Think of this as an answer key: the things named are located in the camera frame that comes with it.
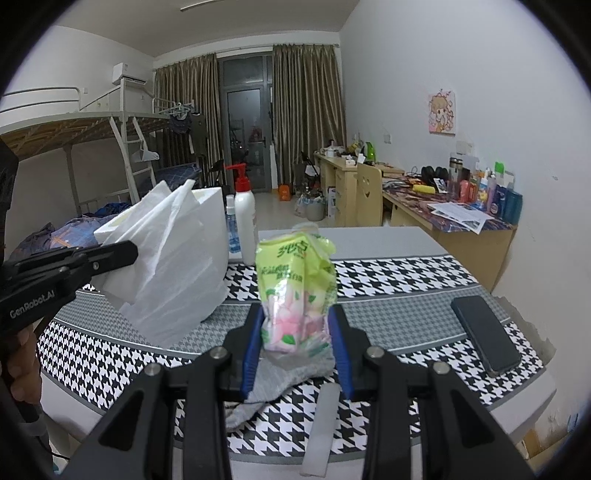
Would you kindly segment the person left hand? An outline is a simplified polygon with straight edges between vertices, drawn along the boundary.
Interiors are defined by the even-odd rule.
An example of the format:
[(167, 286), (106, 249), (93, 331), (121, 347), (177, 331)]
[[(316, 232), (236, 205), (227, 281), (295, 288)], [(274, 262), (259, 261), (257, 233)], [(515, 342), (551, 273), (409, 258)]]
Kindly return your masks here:
[(9, 341), (8, 373), (13, 382), (11, 394), (16, 401), (38, 405), (42, 379), (37, 358), (37, 337), (32, 325)]

